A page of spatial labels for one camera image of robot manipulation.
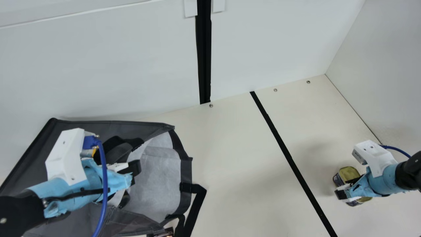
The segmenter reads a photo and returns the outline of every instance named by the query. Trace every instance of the table surface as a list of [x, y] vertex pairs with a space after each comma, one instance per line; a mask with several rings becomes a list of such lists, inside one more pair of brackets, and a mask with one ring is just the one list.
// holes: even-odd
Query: table surface
[[175, 125], [207, 196], [192, 236], [329, 236], [250, 94], [142, 121]]
[[[365, 173], [365, 166], [351, 155], [353, 146], [377, 139], [326, 76], [256, 94], [338, 236], [421, 235], [418, 191], [374, 198], [357, 207], [345, 205], [333, 194], [332, 177], [338, 169], [354, 166]], [[401, 154], [394, 156], [406, 160]]]

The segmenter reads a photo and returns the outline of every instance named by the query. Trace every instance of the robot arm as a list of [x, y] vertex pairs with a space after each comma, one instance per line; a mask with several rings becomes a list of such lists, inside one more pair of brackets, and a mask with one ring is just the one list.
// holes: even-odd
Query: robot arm
[[421, 189], [421, 151], [398, 163], [389, 151], [369, 140], [357, 144], [352, 155], [361, 164], [368, 164], [367, 172], [335, 190], [340, 200], [352, 202]]
[[97, 144], [101, 145], [97, 138], [79, 128], [60, 134], [45, 162], [48, 180], [14, 197], [0, 197], [1, 236], [20, 237], [91, 202], [106, 202], [134, 183], [134, 176], [140, 173], [138, 160], [107, 165], [108, 196], [104, 197], [103, 170], [93, 159]]

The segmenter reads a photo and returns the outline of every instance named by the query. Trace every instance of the blue cable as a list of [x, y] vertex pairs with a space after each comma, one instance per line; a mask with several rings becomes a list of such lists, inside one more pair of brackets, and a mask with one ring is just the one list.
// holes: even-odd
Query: blue cable
[[107, 212], [107, 198], [108, 198], [108, 176], [107, 176], [107, 161], [105, 159], [105, 151], [100, 140], [96, 140], [96, 145], [99, 147], [99, 155], [101, 157], [102, 183], [103, 183], [104, 192], [103, 192], [103, 199], [102, 199], [101, 215], [99, 216], [98, 224], [96, 225], [96, 229], [92, 237], [97, 237], [99, 233], [101, 232], [101, 228], [105, 220], [105, 214]]
[[390, 149], [390, 150], [398, 151], [398, 152], [404, 154], [406, 157], [411, 158], [411, 156], [408, 153], [406, 153], [406, 152], [402, 151], [401, 149], [396, 148], [394, 146], [389, 146], [389, 145], [380, 145], [380, 146], [383, 147], [384, 149]]

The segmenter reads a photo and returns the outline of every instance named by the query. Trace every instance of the bag handle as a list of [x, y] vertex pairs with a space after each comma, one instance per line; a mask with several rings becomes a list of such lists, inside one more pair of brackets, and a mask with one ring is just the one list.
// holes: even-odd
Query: bag handle
[[187, 220], [185, 220], [184, 215], [178, 216], [179, 223], [175, 229], [174, 237], [190, 237], [196, 224], [200, 208], [205, 200], [207, 190], [199, 184], [180, 183], [180, 191], [196, 194], [196, 197], [193, 201], [192, 207], [190, 208]]
[[[130, 152], [136, 150], [144, 141], [141, 138], [122, 139], [119, 136], [113, 136], [103, 143], [107, 164], [127, 162]], [[96, 152], [93, 159], [97, 164], [101, 163], [99, 153]]]

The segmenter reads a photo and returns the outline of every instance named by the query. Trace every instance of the bolt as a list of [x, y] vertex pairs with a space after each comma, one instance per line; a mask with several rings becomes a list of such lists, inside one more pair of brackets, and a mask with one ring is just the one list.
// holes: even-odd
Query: bolt
[[44, 208], [47, 208], [48, 207], [48, 201], [45, 200], [45, 199], [43, 199], [43, 206], [44, 206]]

